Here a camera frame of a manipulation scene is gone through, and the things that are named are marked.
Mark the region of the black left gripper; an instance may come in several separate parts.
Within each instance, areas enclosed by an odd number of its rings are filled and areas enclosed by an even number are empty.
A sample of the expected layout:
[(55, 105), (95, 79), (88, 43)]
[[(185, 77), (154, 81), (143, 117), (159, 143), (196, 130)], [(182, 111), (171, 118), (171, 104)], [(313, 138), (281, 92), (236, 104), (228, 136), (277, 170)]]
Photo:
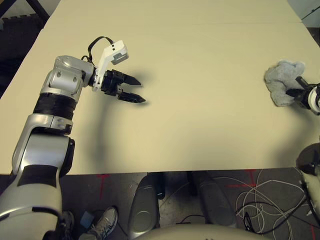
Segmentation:
[(122, 83), (131, 86), (141, 86), (141, 83), (133, 76), (127, 75), (117, 70), (107, 70), (103, 76), (101, 91), (106, 95), (116, 96), (117, 99), (129, 103), (140, 104), (146, 100), (138, 94), (121, 91), (118, 94), (118, 87)]

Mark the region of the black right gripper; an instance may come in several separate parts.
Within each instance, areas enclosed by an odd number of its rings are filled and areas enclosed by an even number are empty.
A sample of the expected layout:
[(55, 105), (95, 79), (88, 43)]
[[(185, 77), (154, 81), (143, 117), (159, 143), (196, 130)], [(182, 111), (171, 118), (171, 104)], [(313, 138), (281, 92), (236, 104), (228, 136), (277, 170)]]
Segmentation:
[(296, 79), (297, 83), (303, 88), (303, 89), (288, 89), (285, 94), (288, 96), (291, 96), (294, 98), (294, 101), (304, 109), (311, 109), (309, 104), (309, 94), (311, 90), (313, 89), (312, 84), (308, 84), (307, 81), (302, 77), (298, 76)]

